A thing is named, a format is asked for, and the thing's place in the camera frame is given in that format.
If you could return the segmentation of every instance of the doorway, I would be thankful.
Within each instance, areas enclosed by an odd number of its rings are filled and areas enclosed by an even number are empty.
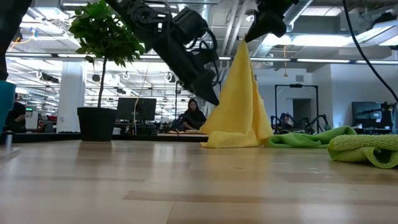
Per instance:
[[[311,119],[311,99],[293,99],[293,117],[296,121]]]

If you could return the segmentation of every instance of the microfiber towel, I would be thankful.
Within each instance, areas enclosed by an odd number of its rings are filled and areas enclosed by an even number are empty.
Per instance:
[[[334,161],[370,161],[378,168],[390,169],[398,165],[398,135],[337,136],[328,151]]]
[[[209,135],[203,147],[254,147],[272,135],[254,79],[247,43],[242,40],[213,110],[200,131]]]
[[[266,142],[266,147],[304,147],[304,148],[327,148],[329,142],[341,135],[356,134],[355,130],[351,127],[345,126],[335,128],[317,135],[301,134],[301,133],[288,133],[278,134],[269,138]]]

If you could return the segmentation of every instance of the yellow towel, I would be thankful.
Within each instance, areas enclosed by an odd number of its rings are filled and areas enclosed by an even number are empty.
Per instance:
[[[254,79],[247,43],[242,40],[220,93],[220,104],[200,131],[209,135],[203,147],[254,147],[272,135]]]

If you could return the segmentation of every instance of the green cloth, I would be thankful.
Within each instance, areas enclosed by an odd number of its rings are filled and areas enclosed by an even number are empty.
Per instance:
[[[383,169],[398,165],[398,135],[337,136],[328,146],[334,161],[364,162]]]
[[[304,147],[304,148],[327,148],[329,142],[336,136],[344,134],[356,134],[351,127],[335,128],[317,135],[288,133],[271,136],[265,143],[266,147]]]

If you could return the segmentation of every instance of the dark hair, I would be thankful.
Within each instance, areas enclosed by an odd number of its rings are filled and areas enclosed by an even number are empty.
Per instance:
[[[188,110],[189,110],[189,111],[191,110],[191,107],[189,107],[189,106],[191,105],[192,102],[195,102],[195,103],[196,103],[196,105],[197,105],[196,110],[199,110],[199,109],[198,109],[198,102],[197,102],[195,99],[193,99],[193,98],[191,98],[191,99],[188,101]]]

